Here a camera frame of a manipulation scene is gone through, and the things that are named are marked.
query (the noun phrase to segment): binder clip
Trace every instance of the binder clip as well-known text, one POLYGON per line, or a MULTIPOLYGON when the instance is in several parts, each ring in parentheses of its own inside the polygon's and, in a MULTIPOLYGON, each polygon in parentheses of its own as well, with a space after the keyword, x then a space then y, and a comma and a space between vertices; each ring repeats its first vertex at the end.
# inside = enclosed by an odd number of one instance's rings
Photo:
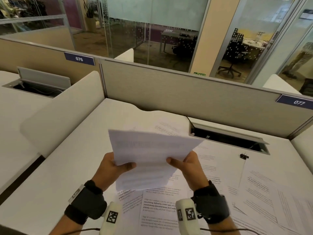
POLYGON ((247 156, 247 154, 245 154, 245 153, 242 153, 242 154, 240 154, 240 158, 242 158, 242 159, 247 159, 247 158, 249 158, 248 156, 247 156))

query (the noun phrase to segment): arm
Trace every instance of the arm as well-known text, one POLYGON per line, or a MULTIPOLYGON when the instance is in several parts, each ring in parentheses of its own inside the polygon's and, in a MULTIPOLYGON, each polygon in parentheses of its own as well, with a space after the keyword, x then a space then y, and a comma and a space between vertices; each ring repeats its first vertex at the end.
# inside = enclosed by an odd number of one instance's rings
MULTIPOLYGON (((107 190, 108 187, 112 185, 121 174, 136 167, 136 163, 126 163, 120 166, 116 166, 113 160, 113 152, 105 154, 99 168, 92 177, 92 181, 95 183, 98 189, 102 190, 102 192, 107 190)), ((49 233, 49 235, 61 235, 71 231, 81 230, 83 225, 84 223, 78 224, 69 219, 66 215, 63 215, 54 229, 49 233)))
MULTIPOLYGON (((205 176, 198 155, 191 151, 183 161, 174 158, 167 158, 166 162, 171 166, 182 171, 189 187, 193 192, 209 185, 208 179, 205 176)), ((237 228, 231 217, 228 217, 217 224, 208 224, 209 229, 226 230, 237 228)), ((211 232, 212 235, 221 235, 219 232, 211 232)), ((239 231, 227 233, 227 235, 240 235, 239 231)))

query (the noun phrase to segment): white tracking device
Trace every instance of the white tracking device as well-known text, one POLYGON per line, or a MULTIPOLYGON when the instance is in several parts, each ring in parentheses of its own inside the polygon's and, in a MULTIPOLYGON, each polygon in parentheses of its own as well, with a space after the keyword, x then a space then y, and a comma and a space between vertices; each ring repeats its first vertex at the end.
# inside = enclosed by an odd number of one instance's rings
POLYGON ((113 235, 116 227, 121 220, 122 205, 120 203, 111 202, 106 208, 102 217, 104 217, 99 235, 113 235))
POLYGON ((181 235, 200 235, 197 211, 192 199, 176 201, 179 232, 181 235))

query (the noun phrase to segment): black wrist device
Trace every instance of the black wrist device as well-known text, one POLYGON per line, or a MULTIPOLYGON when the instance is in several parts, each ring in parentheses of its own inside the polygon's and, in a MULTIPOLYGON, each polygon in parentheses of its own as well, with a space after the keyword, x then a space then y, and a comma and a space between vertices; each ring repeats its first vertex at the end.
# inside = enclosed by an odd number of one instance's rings
POLYGON ((191 198, 198 213, 208 224, 215 224, 229 217, 229 208, 225 196, 219 194, 214 184, 209 181, 209 186, 198 189, 191 198))
POLYGON ((69 199, 69 206, 64 214, 74 222, 83 225, 88 217, 100 218, 106 207, 103 191, 92 180, 89 180, 81 185, 69 199))

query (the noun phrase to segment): number sign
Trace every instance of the number sign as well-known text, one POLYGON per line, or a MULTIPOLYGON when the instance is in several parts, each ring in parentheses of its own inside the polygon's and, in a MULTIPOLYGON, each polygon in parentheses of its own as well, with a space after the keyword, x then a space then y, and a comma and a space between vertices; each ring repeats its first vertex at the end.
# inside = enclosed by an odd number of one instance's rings
POLYGON ((301 99, 289 95, 281 95, 276 102, 313 110, 313 100, 301 99))
POLYGON ((69 61, 74 61, 78 63, 84 63, 84 64, 95 66, 95 61, 94 61, 94 58, 92 57, 87 57, 83 55, 75 55, 75 54, 70 54, 70 53, 64 53, 64 55, 65 55, 65 58, 69 61))

